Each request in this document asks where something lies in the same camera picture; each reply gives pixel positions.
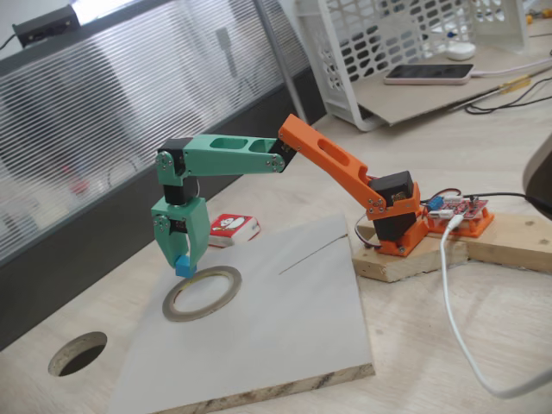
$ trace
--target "desk surface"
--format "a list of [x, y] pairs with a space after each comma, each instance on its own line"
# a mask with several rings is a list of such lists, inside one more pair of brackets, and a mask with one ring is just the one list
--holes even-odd
[[[536, 38], [543, 47], [546, 39]], [[552, 86], [547, 89], [543, 96], [552, 93]], [[410, 170], [422, 197], [429, 197], [449, 186], [465, 193], [521, 191], [525, 163], [552, 132], [552, 121], [550, 103], [540, 103], [490, 116], [435, 114], [368, 134], [330, 117], [317, 128], [366, 162], [371, 174]], [[352, 230], [362, 208], [300, 155], [284, 174], [237, 180], [208, 208], [211, 217], [256, 216], [260, 236], [341, 212], [353, 251], [361, 247]], [[517, 198], [493, 198], [490, 208], [537, 214]], [[0, 412], [105, 412], [132, 333], [165, 266], [155, 243], [148, 245], [0, 353]], [[468, 264], [454, 267], [449, 277], [460, 329], [495, 386], [518, 383], [552, 364], [549, 276]], [[393, 284], [359, 278], [375, 376], [224, 412], [550, 413], [552, 386], [511, 401], [480, 387], [450, 333], [440, 278], [440, 272]], [[96, 330], [108, 343], [95, 361], [66, 377], [48, 373], [58, 349]]]

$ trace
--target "orange base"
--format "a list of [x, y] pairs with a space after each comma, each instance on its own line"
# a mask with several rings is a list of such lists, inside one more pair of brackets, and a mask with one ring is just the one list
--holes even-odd
[[[483, 231], [491, 224], [494, 214], [489, 213], [485, 208], [481, 211], [482, 216], [474, 220], [466, 220], [462, 225], [450, 232], [451, 235], [463, 235], [466, 237], [479, 237]], [[430, 233], [444, 233], [449, 220], [434, 220], [428, 217], [428, 226]]]
[[396, 241], [380, 240], [381, 248], [376, 252], [381, 254], [391, 254], [393, 256], [408, 256], [412, 249], [428, 234], [428, 225], [424, 220], [417, 220], [406, 233]]

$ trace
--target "white plastic basket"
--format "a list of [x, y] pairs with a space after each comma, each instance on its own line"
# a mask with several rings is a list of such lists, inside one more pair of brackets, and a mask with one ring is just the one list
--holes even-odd
[[282, 0], [329, 114], [363, 131], [385, 123], [352, 82], [442, 53], [449, 41], [523, 49], [522, 0]]

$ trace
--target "small blue block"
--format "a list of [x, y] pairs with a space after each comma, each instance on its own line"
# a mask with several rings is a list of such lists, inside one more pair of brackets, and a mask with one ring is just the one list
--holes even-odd
[[181, 278], [189, 279], [198, 271], [198, 267], [194, 266], [190, 269], [190, 256], [183, 255], [176, 260], [176, 275]]
[[427, 208], [428, 208], [428, 211], [433, 211], [433, 210], [439, 210], [442, 205], [444, 204], [444, 201], [442, 199], [442, 197], [440, 196], [437, 196], [437, 197], [433, 197], [427, 204]]

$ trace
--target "white usb cable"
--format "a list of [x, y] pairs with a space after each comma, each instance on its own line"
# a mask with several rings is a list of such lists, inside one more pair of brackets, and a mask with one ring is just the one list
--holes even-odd
[[492, 395], [498, 398], [507, 399], [507, 398], [519, 397], [521, 395], [535, 391], [537, 388], [540, 388], [541, 386], [544, 386], [548, 384], [550, 381], [552, 381], [552, 367], [547, 369], [546, 371], [543, 371], [542, 373], [539, 373], [536, 377], [529, 379], [528, 381], [525, 381], [523, 384], [514, 386], [512, 388], [508, 388], [505, 390], [496, 390], [492, 388], [487, 382], [486, 378], [483, 376], [483, 373], [480, 371], [480, 368], [477, 365], [477, 362], [475, 362], [475, 359], [469, 352], [469, 349], [467, 349], [466, 343], [464, 342], [464, 340], [462, 339], [462, 336], [460, 335], [460, 331], [456, 326], [455, 318], [452, 315], [452, 310], [450, 309], [450, 302], [449, 302], [449, 283], [447, 279], [447, 258], [445, 255], [445, 242], [450, 232], [453, 229], [457, 228], [463, 219], [464, 219], [463, 215], [456, 215], [452, 219], [450, 219], [450, 221], [448, 222], [448, 226], [442, 235], [441, 245], [440, 245], [441, 265], [442, 265], [442, 292], [444, 294], [448, 321], [450, 322], [450, 327], [452, 328], [455, 334], [456, 341], [458, 341], [458, 344], [460, 345], [462, 352], [466, 356], [467, 362], [474, 370], [474, 374], [477, 377], [477, 380], [483, 386], [483, 388], [485, 388]]
[[506, 75], [507, 73], [511, 73], [511, 72], [521, 71], [522, 69], [528, 69], [528, 68], [533, 67], [533, 66], [544, 65], [545, 63], [549, 63], [549, 64], [552, 65], [552, 58], [546, 58], [546, 59], [543, 59], [543, 60], [538, 60], [537, 62], [529, 63], [527, 65], [511, 67], [510, 69], [504, 69], [502, 71], [475, 71], [475, 70], [473, 70], [473, 71], [470, 72], [470, 75], [472, 76], [472, 78], [484, 78], [485, 76], [500, 76], [500, 75]]

